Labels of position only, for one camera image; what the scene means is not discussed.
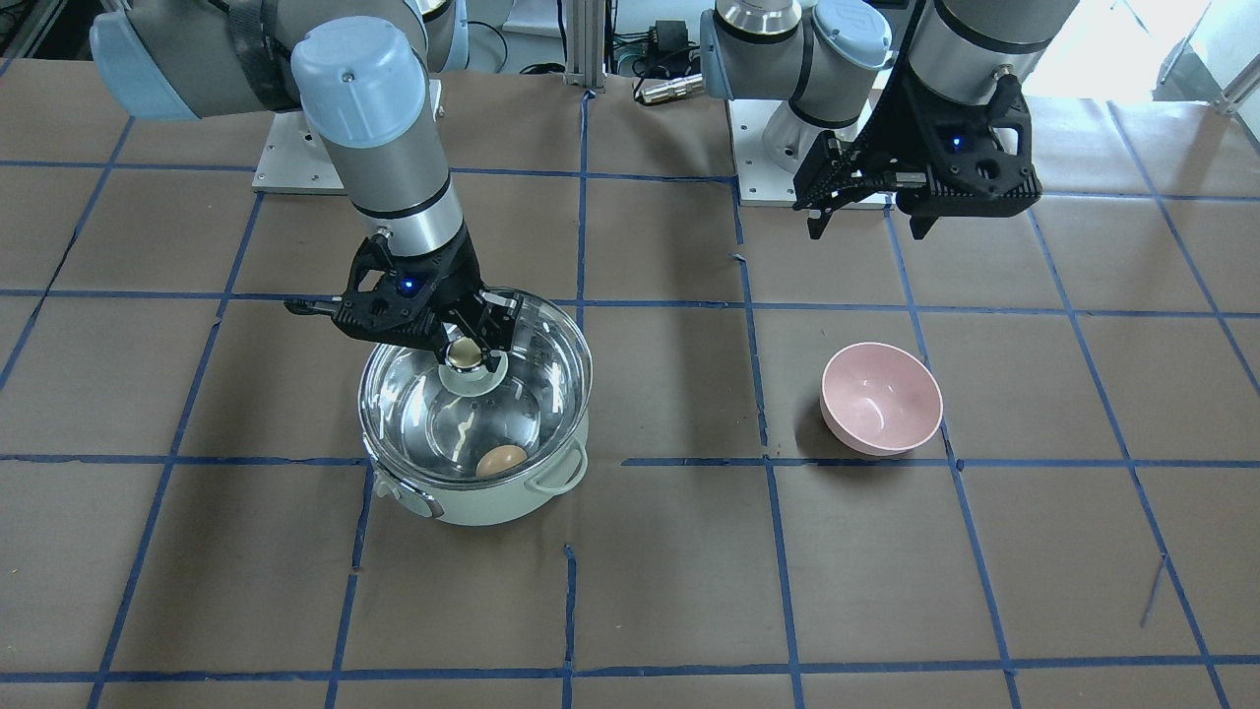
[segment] tile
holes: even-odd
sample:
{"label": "tile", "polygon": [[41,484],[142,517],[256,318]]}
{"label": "tile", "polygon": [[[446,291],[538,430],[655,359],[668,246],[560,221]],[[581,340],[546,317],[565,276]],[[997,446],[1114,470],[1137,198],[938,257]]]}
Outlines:
{"label": "tile", "polygon": [[161,466],[0,463],[0,671],[100,667],[159,477]]}
{"label": "tile", "polygon": [[1022,670],[1027,709],[1210,709],[1221,704],[1205,667]]}
{"label": "tile", "polygon": [[1008,709],[1002,672],[897,672],[805,675],[805,705],[813,709]]}
{"label": "tile", "polygon": [[959,458],[1120,455],[1072,325],[1056,315],[921,315]]}
{"label": "tile", "polygon": [[1211,319],[1081,319],[1134,458],[1260,460],[1260,398]]}
{"label": "tile", "polygon": [[[832,356],[856,341],[887,341],[919,356],[907,312],[757,310],[757,354],[770,455],[776,458],[866,458],[823,422],[819,394]],[[945,458],[944,440],[900,458]]]}
{"label": "tile", "polygon": [[1174,593],[1140,627],[1159,548],[1126,470],[968,467],[963,480],[1013,657],[1198,654]]}
{"label": "tile", "polygon": [[266,149],[273,116],[271,111],[260,111],[199,121],[136,121],[118,161],[252,167]]}
{"label": "tile", "polygon": [[1116,116],[1162,194],[1260,195],[1260,154],[1234,118],[1168,101],[1116,106]]}
{"label": "tile", "polygon": [[1260,259],[1255,230],[1260,203],[1168,200],[1164,204],[1217,307],[1260,312],[1260,283],[1251,267]]}
{"label": "tile", "polygon": [[586,307],[591,456],[761,455],[743,310]]}
{"label": "tile", "polygon": [[423,706],[554,709],[561,680],[348,681],[336,688],[338,709],[412,709]]}
{"label": "tile", "polygon": [[577,170],[582,88],[557,76],[445,73],[437,131],[456,167]]}
{"label": "tile", "polygon": [[105,162],[126,123],[92,62],[16,59],[0,78],[0,160]]}
{"label": "tile", "polygon": [[1208,310],[1153,199],[1046,196],[1033,213],[1079,310]]}
{"label": "tile", "polygon": [[590,102],[590,169],[600,173],[733,175],[726,102],[708,96],[641,106],[639,79],[607,77]]}
{"label": "tile", "polygon": [[721,183],[591,180],[586,296],[742,301],[731,200]]}
{"label": "tile", "polygon": [[0,287],[48,286],[100,179],[96,169],[0,166],[0,249],[5,254]]}
{"label": "tile", "polygon": [[801,662],[997,657],[944,466],[776,475]]}
{"label": "tile", "polygon": [[1216,672],[1231,706],[1260,706],[1260,667],[1217,665]]}
{"label": "tile", "polygon": [[791,679],[788,675],[580,678],[573,680],[575,709],[639,709],[644,706],[788,709],[791,705]]}
{"label": "tile", "polygon": [[373,499],[343,667],[561,666],[571,497],[489,528]]}
{"label": "tile", "polygon": [[456,174],[455,186],[486,283],[577,295],[578,180]]}
{"label": "tile", "polygon": [[577,667],[786,662],[765,471],[600,472],[572,502]]}
{"label": "tile", "polygon": [[105,685],[101,709],[320,709],[328,683],[121,683]]}
{"label": "tile", "polygon": [[936,222],[922,241],[893,213],[906,275],[920,305],[1062,307],[1046,254],[1024,214]]}
{"label": "tile", "polygon": [[91,684],[0,684],[5,709],[79,709],[87,705]]}
{"label": "tile", "polygon": [[1139,475],[1208,650],[1260,655],[1260,477],[1212,468]]}
{"label": "tile", "polygon": [[9,353],[21,337],[38,302],[38,297],[0,297],[0,361],[9,361]]}
{"label": "tile", "polygon": [[115,170],[55,285],[220,291],[253,199],[248,173]]}
{"label": "tile", "polygon": [[363,476],[360,467],[176,467],[112,669],[328,667]]}
{"label": "tile", "polygon": [[0,393],[0,451],[170,451],[217,302],[50,297]]}
{"label": "tile", "polygon": [[1145,194],[1106,105],[1091,98],[1029,96],[1032,160],[1047,190]]}
{"label": "tile", "polygon": [[740,222],[757,302],[906,302],[883,210],[837,212],[818,241],[786,207],[742,207]]}
{"label": "tile", "polygon": [[1260,377],[1260,319],[1231,319],[1228,322],[1247,365]]}
{"label": "tile", "polygon": [[267,194],[258,207],[234,290],[343,292],[350,261],[367,235],[363,220],[345,196]]}
{"label": "tile", "polygon": [[326,317],[232,301],[180,453],[363,457],[359,375],[370,351]]}

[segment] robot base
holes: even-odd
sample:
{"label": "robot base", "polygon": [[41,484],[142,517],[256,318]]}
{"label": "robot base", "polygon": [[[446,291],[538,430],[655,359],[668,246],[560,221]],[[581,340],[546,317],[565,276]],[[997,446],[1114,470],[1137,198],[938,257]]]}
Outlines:
{"label": "robot base", "polygon": [[[762,136],[766,125],[782,101],[736,98],[727,101],[731,111],[731,147],[735,169],[740,175],[740,203],[750,207],[791,207],[796,201],[793,173],[779,166],[766,149]],[[871,106],[862,110],[862,117],[853,126],[861,130],[871,115]],[[845,209],[883,209],[890,200],[883,194],[873,194]]]}
{"label": "robot base", "polygon": [[[441,79],[428,79],[433,117],[440,115]],[[267,144],[253,173],[255,191],[277,194],[345,194],[341,178],[324,149],[319,135],[306,125],[301,111],[276,113],[267,132]]]}

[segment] pot handle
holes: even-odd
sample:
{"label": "pot handle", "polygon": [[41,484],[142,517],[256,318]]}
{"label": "pot handle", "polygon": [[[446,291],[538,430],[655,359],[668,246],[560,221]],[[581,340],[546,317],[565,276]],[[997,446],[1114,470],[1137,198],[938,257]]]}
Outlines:
{"label": "pot handle", "polygon": [[541,492],[551,497],[554,497],[557,495],[564,495],[566,492],[577,487],[577,484],[582,482],[582,479],[586,477],[586,466],[587,466],[586,446],[580,441],[573,441],[573,446],[568,450],[568,452],[570,453],[577,452],[578,457],[577,470],[573,471],[572,476],[570,476],[568,482],[566,482],[559,487],[547,487],[544,485],[539,485],[536,479],[529,479],[525,481],[525,487],[533,490],[534,492]]}

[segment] pink bowl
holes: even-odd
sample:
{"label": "pink bowl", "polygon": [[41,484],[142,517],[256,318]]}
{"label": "pink bowl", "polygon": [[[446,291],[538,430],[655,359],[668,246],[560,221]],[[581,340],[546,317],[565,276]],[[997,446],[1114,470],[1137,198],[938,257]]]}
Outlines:
{"label": "pink bowl", "polygon": [[871,456],[917,448],[941,426],[941,390],[912,354],[882,341],[840,349],[823,370],[823,419],[835,438]]}

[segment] brown egg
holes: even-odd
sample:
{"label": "brown egg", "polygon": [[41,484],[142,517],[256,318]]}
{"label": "brown egg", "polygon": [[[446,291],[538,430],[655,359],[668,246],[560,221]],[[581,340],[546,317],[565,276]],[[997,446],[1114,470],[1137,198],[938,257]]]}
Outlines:
{"label": "brown egg", "polygon": [[490,450],[476,465],[476,477],[484,479],[496,476],[508,468],[523,463],[528,458],[525,450],[519,446],[500,446]]}

